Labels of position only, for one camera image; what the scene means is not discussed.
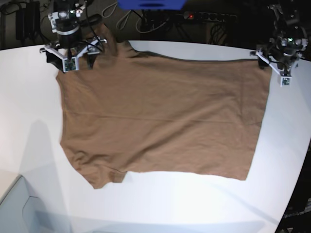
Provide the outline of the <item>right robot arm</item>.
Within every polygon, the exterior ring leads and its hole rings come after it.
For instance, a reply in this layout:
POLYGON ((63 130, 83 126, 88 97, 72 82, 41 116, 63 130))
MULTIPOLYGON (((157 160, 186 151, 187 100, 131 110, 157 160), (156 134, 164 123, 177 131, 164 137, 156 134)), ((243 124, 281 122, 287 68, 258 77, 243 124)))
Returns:
POLYGON ((97 56, 104 51, 106 39, 101 38, 93 29, 102 16, 89 15, 91 0, 52 0, 48 12, 52 32, 57 40, 40 49, 45 53, 47 63, 60 71, 79 70, 79 58, 85 56, 90 68, 97 56))

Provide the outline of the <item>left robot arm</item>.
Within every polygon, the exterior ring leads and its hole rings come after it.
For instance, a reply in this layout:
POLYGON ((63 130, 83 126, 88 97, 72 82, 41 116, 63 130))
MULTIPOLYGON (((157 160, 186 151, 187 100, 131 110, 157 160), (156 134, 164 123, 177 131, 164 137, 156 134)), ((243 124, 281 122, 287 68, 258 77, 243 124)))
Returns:
POLYGON ((281 86, 290 85, 291 71, 298 67, 309 43, 300 16, 301 7, 297 0, 276 0, 268 9, 275 15, 273 35, 267 44, 257 45, 250 55, 257 57, 261 69, 271 67, 279 75, 281 86))

